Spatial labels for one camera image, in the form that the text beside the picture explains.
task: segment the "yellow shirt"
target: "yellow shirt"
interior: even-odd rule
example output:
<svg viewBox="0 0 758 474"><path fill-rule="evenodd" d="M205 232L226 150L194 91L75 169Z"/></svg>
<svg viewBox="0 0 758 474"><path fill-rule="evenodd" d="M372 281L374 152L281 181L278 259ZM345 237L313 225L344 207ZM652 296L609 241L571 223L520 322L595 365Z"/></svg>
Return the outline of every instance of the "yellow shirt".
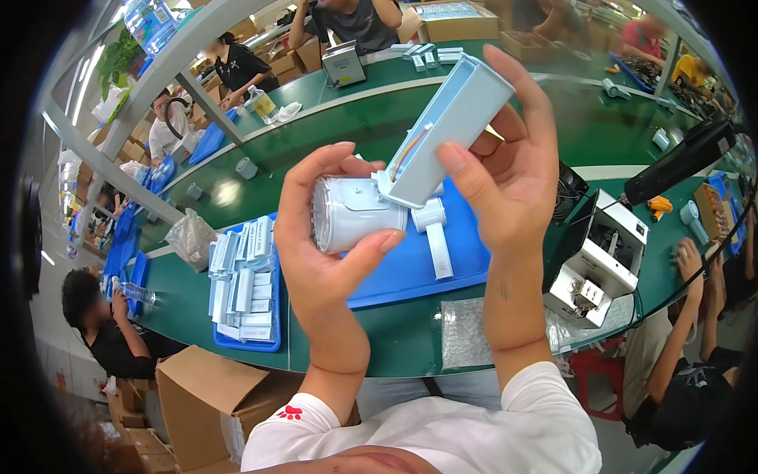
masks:
<svg viewBox="0 0 758 474"><path fill-rule="evenodd" d="M706 83L708 76L703 76L697 71L697 59L694 56L682 55L674 66L674 73L671 75L671 82L675 82L681 73L690 78L690 82L695 87L702 87Z"/></svg>

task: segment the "red paw print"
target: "red paw print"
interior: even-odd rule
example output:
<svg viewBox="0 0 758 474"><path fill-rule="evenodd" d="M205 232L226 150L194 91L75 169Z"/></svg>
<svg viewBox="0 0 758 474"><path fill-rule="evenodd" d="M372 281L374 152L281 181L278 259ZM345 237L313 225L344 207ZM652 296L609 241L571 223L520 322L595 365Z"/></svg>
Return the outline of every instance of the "red paw print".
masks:
<svg viewBox="0 0 758 474"><path fill-rule="evenodd" d="M284 407L283 412L277 413L277 416L279 418L286 418L286 419L300 419L300 413L302 413L302 410L300 408L294 408L289 405Z"/></svg>

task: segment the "red shirt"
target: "red shirt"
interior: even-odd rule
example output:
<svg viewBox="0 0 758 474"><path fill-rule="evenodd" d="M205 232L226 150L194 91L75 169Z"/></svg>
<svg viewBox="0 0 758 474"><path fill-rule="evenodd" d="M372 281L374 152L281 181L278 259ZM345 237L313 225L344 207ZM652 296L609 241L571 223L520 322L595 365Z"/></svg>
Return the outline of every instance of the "red shirt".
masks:
<svg viewBox="0 0 758 474"><path fill-rule="evenodd" d="M637 20L630 20L621 31L621 39L630 46L642 52L661 59L661 42L658 39L647 38L639 29Z"/></svg>

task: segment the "gray shirt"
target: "gray shirt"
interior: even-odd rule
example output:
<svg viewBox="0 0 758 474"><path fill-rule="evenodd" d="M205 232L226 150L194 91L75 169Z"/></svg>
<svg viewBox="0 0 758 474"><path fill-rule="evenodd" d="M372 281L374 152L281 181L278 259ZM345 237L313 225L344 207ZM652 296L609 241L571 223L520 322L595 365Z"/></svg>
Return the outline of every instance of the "gray shirt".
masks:
<svg viewBox="0 0 758 474"><path fill-rule="evenodd" d="M358 6L351 14L337 13L328 8L319 8L319 11L324 26L331 28L340 41L355 39L363 52L380 51L400 42L397 32L382 23L371 0L358 0ZM318 35L314 21L305 25L305 32Z"/></svg>

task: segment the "green workbench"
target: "green workbench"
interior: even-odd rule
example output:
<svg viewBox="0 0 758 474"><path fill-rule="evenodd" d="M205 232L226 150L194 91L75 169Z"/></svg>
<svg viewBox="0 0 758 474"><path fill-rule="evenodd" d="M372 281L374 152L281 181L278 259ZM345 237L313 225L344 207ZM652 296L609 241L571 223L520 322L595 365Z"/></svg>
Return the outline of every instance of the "green workbench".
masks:
<svg viewBox="0 0 758 474"><path fill-rule="evenodd" d="M480 57L483 43L451 42ZM598 55L589 64L567 61L552 67L528 69L530 72L601 80L605 77L603 68L611 63L607 55L604 59ZM319 71L282 86L271 97L279 104L297 100L307 110L353 94L369 93L376 87L440 77L448 71L449 67L439 67L436 71L418 74L407 62L395 58L367 66L369 80L354 86L326 88L324 75ZM623 74L613 77L617 83L633 86L622 78ZM369 93L357 100L306 115L196 167L164 195L180 206L195 209L216 229L268 214L277 210L287 170L319 146L351 140L356 142L356 151L365 159L388 162L438 86L439 83L428 83L409 88L401 86L378 95ZM594 167L595 171L602 171L602 167L642 169L665 154L651 142L658 127L666 129L669 136L681 136L681 132L697 123L697 119L688 114L681 111L672 114L642 96L633 95L629 101L611 99L598 86L560 79L548 80L542 86L553 102L560 158L572 167ZM512 103L519 110L518 103L515 100ZM263 127L262 121L250 115L241 116L236 124L244 133ZM250 181L234 171L243 156L250 157L260 168L258 176ZM590 185L593 189L601 186L612 196L618 196L625 181L596 180ZM205 190L198 202L186 197L186 189L192 182ZM680 209L700 182L702 178L689 178L664 195L672 201L675 210ZM144 214L137 215L135 221L142 226L140 249L148 252L164 245L161 240L168 226L161 222L144 222ZM652 223L650 213L643 207L635 209L635 214L651 228L639 283L643 307L651 309L676 288L678 282L670 264L670 252L689 233L674 214L667 215L657 224ZM546 266L564 230L555 227L548 230ZM158 294L156 305L139 319L147 328L243 362L295 371L307 368L309 343L287 304L281 307L283 343L276 353L231 350L217 347L213 341L212 323L205 310L210 288L207 273L196 274L178 256L168 253L150 259L146 286ZM281 300L286 302L287 291L283 284L281 287ZM435 317L440 312L440 301L481 297L483 294L484 285L481 284L356 311L371 341L368 374L411 377L449 373L442 370L441 323L440 318Z"/></svg>

